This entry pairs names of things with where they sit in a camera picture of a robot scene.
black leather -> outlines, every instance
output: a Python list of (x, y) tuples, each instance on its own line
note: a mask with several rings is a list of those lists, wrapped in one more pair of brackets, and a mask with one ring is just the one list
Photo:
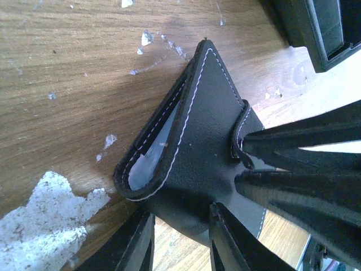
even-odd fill
[[(128, 184), (130, 168), (140, 154), (146, 153), (176, 104), (179, 107), (153, 179), (132, 191)], [(204, 40), (117, 165), (117, 190), (207, 246), (209, 206), (213, 202), (223, 203), (259, 237), (266, 210), (236, 192), (235, 176), (245, 167), (242, 157), (232, 155), (232, 145), (237, 144), (237, 137), (242, 139), (262, 128), (253, 110), (240, 98), (214, 45)], [(249, 159), (255, 169), (271, 169), (261, 160)]]

wood grain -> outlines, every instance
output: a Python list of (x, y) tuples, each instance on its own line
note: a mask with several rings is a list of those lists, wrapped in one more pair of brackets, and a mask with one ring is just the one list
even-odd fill
[[(1, 0), (0, 18), (0, 217), (24, 205), (49, 170), (66, 176), (76, 195), (105, 188), (112, 200), (89, 221), (79, 263), (134, 210), (117, 194), (112, 171), (186, 65), (157, 31), (188, 58), (201, 39), (211, 39), (266, 127), (361, 98), (360, 52), (315, 74), (307, 50), (286, 46), (257, 0), (138, 0), (128, 8), (118, 0)], [(156, 39), (138, 55), (144, 30)], [(96, 163), (108, 134), (118, 141)], [(209, 270), (208, 249), (162, 223), (156, 234), (156, 270)], [(261, 241), (291, 265), (307, 237), (267, 213)], [(169, 238), (180, 244), (175, 254)]]

wooden table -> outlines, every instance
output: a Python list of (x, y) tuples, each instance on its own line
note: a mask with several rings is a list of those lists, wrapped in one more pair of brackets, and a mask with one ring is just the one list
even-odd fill
[[(0, 217), (26, 205), (47, 171), (78, 196), (104, 188), (111, 200), (87, 222), (78, 264), (135, 210), (113, 169), (204, 37), (267, 128), (361, 98), (361, 53), (315, 74), (307, 50), (289, 47), (256, 0), (2, 0), (0, 18)], [(145, 30), (155, 41), (138, 55)], [(117, 141), (105, 150), (110, 134)], [(308, 237), (267, 212), (260, 240), (295, 267)], [(210, 270), (209, 250), (158, 220), (154, 269)]]

stitched edge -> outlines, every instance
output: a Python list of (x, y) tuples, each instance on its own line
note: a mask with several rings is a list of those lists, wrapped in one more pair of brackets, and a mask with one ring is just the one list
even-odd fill
[(243, 122), (241, 123), (241, 126), (239, 126), (239, 129), (238, 129), (238, 134), (237, 134), (237, 146), (238, 146), (238, 148), (241, 148), (241, 146), (239, 146), (239, 134), (240, 134), (240, 132), (241, 132), (241, 128), (242, 128), (243, 124), (244, 124), (244, 123), (246, 122), (246, 120), (247, 120), (247, 117), (248, 117), (249, 113), (250, 113), (250, 106), (248, 107), (248, 112), (247, 112), (246, 117), (244, 118)]
[(138, 148), (134, 154), (132, 155), (132, 157), (130, 158), (130, 160), (128, 161), (127, 165), (124, 168), (124, 171), (122, 173), (122, 183), (124, 183), (124, 175), (126, 170), (128, 169), (130, 162), (133, 161), (134, 157), (136, 156), (137, 153), (139, 153), (141, 151), (141, 149), (143, 148), (144, 144), (146, 144), (146, 142), (148, 141), (149, 137), (152, 135), (154, 129), (158, 126), (159, 122), (161, 121), (161, 119), (164, 117), (165, 113), (168, 111), (168, 109), (170, 108), (170, 106), (173, 104), (174, 100), (178, 97), (179, 93), (181, 93), (181, 91), (183, 90), (183, 87), (185, 85), (186, 81), (183, 83), (183, 85), (179, 88), (178, 92), (176, 93), (176, 95), (173, 97), (173, 99), (171, 100), (171, 102), (168, 104), (167, 108), (163, 111), (163, 114), (160, 116), (160, 118), (158, 119), (157, 123), (154, 125), (154, 127), (152, 128), (152, 130), (149, 132), (148, 136), (145, 138), (145, 140), (143, 141), (142, 145), (140, 146), (140, 148)]
[(182, 129), (182, 133), (180, 134), (180, 137), (179, 137), (179, 141), (178, 141), (178, 144), (177, 144), (177, 149), (176, 149), (176, 151), (175, 151), (175, 153), (174, 153), (173, 160), (172, 160), (171, 163), (170, 163), (170, 167), (169, 167), (169, 169), (168, 169), (168, 171), (167, 171), (167, 174), (166, 174), (166, 176), (165, 176), (162, 184), (161, 184), (154, 192), (150, 193), (149, 195), (145, 196), (144, 198), (141, 198), (141, 199), (128, 199), (128, 200), (130, 200), (130, 201), (132, 201), (132, 202), (139, 202), (139, 201), (141, 201), (141, 200), (145, 200), (145, 199), (150, 198), (151, 196), (153, 196), (154, 194), (156, 194), (156, 193), (164, 186), (166, 180), (168, 179), (169, 173), (171, 172), (171, 169), (172, 169), (173, 164), (174, 164), (174, 162), (175, 162), (175, 158), (176, 158), (177, 153), (178, 153), (178, 151), (179, 151), (179, 146), (180, 146), (181, 143), (182, 143), (182, 137), (183, 137), (184, 131), (185, 131), (186, 127), (187, 127), (188, 119), (190, 118), (190, 113), (191, 113), (191, 110), (192, 110), (194, 98), (195, 98), (195, 96), (196, 96), (196, 94), (197, 94), (198, 85), (199, 85), (200, 80), (201, 80), (201, 78), (202, 78), (202, 72), (203, 72), (203, 68), (204, 68), (204, 65), (205, 65), (205, 61), (207, 60), (207, 57), (208, 57), (208, 54), (209, 54), (210, 51), (212, 51), (212, 53), (213, 53), (213, 55), (215, 56), (215, 59), (217, 60), (217, 62), (218, 62), (218, 64), (219, 64), (219, 66), (220, 66), (220, 68), (221, 68), (224, 76), (226, 77), (228, 83), (230, 84), (230, 87), (231, 87), (231, 89), (232, 89), (232, 91), (233, 91), (233, 94), (235, 95), (235, 97), (236, 97), (236, 99), (237, 99), (237, 101), (238, 101), (238, 104), (242, 107), (242, 104), (240, 103), (240, 101), (239, 101), (239, 99), (238, 99), (238, 97), (237, 97), (237, 95), (236, 95), (236, 93), (235, 93), (235, 90), (233, 89), (233, 87), (232, 87), (232, 85), (231, 85), (230, 80), (228, 79), (228, 77), (227, 77), (224, 69), (222, 68), (221, 63), (219, 62), (219, 59), (217, 58), (217, 55), (215, 54), (215, 52), (213, 52), (213, 49), (212, 49), (212, 48), (208, 48), (208, 50), (207, 50), (207, 52), (206, 52), (206, 54), (205, 54), (205, 57), (204, 57), (204, 59), (203, 59), (202, 68), (201, 68), (201, 71), (200, 71), (200, 74), (199, 74), (199, 77), (198, 77), (198, 81), (197, 81), (197, 84), (196, 84), (196, 87), (195, 87), (195, 90), (194, 90), (194, 93), (193, 93), (193, 97), (192, 97), (192, 100), (191, 100), (190, 107), (189, 107), (188, 112), (187, 112), (187, 117), (186, 117), (186, 120), (185, 120), (185, 122), (184, 122), (184, 126), (183, 126), (183, 129)]
[(258, 234), (257, 234), (257, 239), (258, 239), (259, 236), (261, 235), (261, 231), (262, 231), (262, 227), (263, 227), (263, 222), (265, 221), (265, 217), (266, 217), (266, 208), (263, 209), (262, 220), (261, 220), (261, 225), (259, 226), (259, 231), (258, 231)]

leather case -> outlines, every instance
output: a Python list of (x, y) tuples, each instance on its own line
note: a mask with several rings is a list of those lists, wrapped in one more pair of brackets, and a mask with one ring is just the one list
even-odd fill
[[(147, 152), (176, 105), (153, 178), (145, 187), (133, 191), (128, 183), (131, 167)], [(240, 98), (213, 43), (203, 40), (117, 165), (117, 190), (206, 246), (209, 206), (213, 202), (223, 203), (258, 238), (266, 210), (239, 195), (234, 180), (247, 168), (272, 169), (239, 151), (246, 134), (262, 129), (248, 102)]]

